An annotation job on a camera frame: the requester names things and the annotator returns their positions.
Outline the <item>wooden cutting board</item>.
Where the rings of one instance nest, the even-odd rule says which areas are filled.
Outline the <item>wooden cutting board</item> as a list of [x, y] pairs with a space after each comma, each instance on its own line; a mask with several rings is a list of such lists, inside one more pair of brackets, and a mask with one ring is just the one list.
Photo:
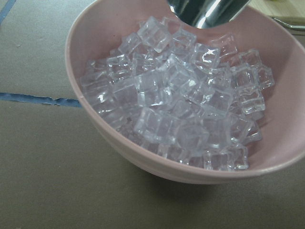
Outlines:
[[304, 0], [251, 0], [249, 6], [287, 29], [305, 31]]

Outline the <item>pink bowl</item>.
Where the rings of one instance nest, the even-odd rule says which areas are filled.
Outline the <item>pink bowl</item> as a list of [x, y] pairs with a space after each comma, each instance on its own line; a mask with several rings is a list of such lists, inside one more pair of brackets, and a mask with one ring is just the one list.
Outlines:
[[209, 171], [162, 158], [132, 143], [110, 127], [85, 100], [79, 78], [87, 60], [106, 57], [121, 38], [154, 16], [175, 19], [164, 0], [97, 0], [74, 21], [65, 45], [66, 70], [87, 116], [103, 138], [139, 168], [165, 179], [190, 184], [221, 184], [282, 170], [305, 157], [305, 50], [282, 26], [246, 7], [233, 21], [212, 29], [185, 28], [200, 42], [231, 32], [241, 51], [258, 49], [273, 70], [275, 85], [265, 96], [261, 141], [250, 146], [249, 168]]

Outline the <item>clear ice cubes pile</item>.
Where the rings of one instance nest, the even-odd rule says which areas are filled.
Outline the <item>clear ice cubes pile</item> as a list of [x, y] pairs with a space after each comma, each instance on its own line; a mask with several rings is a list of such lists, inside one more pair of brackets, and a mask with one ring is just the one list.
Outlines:
[[275, 84], [258, 50], [239, 52], [232, 34], [208, 43], [169, 18], [150, 17], [79, 79], [94, 111], [140, 147], [216, 171], [249, 167], [262, 139], [263, 90]]

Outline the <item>metal ice scoop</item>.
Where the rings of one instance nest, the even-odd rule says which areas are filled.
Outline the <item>metal ice scoop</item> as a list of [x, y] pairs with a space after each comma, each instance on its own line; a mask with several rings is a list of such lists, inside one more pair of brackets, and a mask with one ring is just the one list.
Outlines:
[[248, 0], [168, 0], [170, 10], [182, 22], [209, 29], [234, 20], [249, 4]]

